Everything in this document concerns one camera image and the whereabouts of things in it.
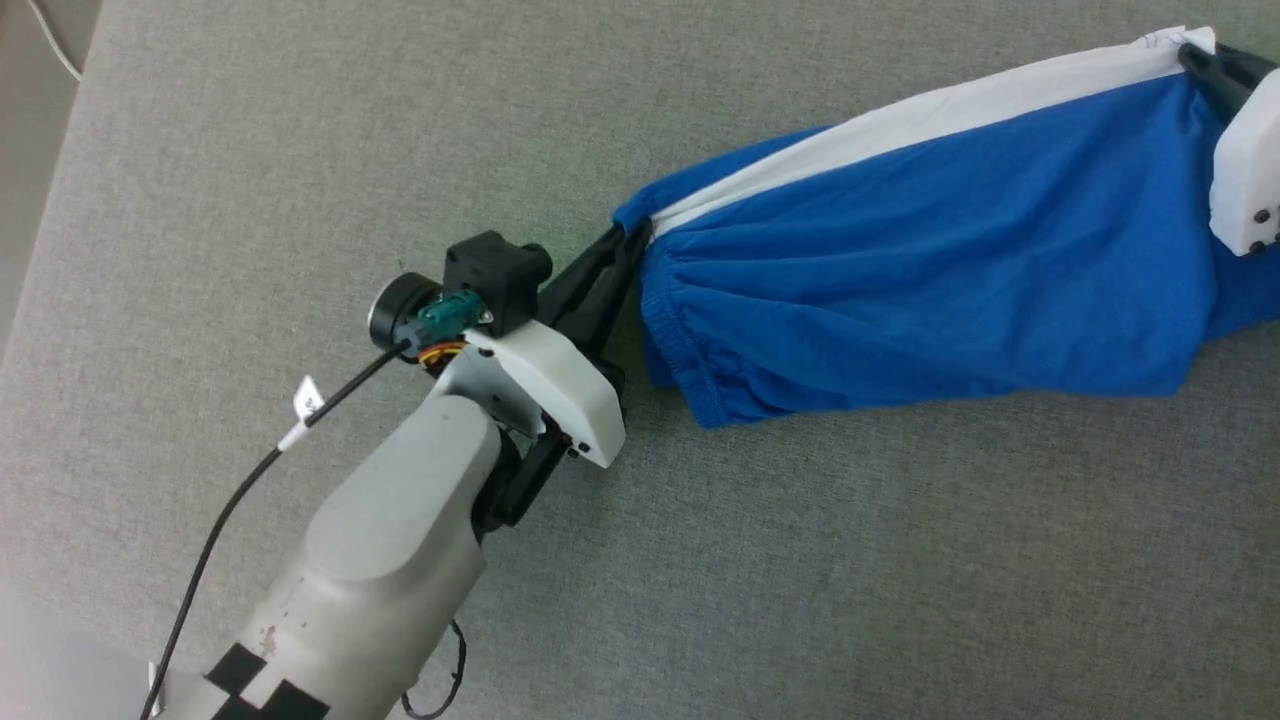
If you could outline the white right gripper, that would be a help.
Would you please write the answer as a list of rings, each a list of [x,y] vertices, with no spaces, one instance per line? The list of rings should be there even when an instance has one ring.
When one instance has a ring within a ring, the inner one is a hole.
[[[1256,53],[1215,44],[1179,49],[1179,61],[1219,119],[1210,229],[1236,256],[1277,242],[1279,70]]]

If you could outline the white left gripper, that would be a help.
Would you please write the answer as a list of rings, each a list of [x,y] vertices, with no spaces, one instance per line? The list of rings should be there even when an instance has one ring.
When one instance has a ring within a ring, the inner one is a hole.
[[[589,356],[603,352],[652,234],[614,224],[541,290],[538,320],[568,323],[576,346],[539,322],[500,338],[467,331],[436,379],[436,396],[470,398],[499,429],[498,459],[474,506],[477,530],[518,524],[563,459],[607,469],[618,457],[620,392]]]

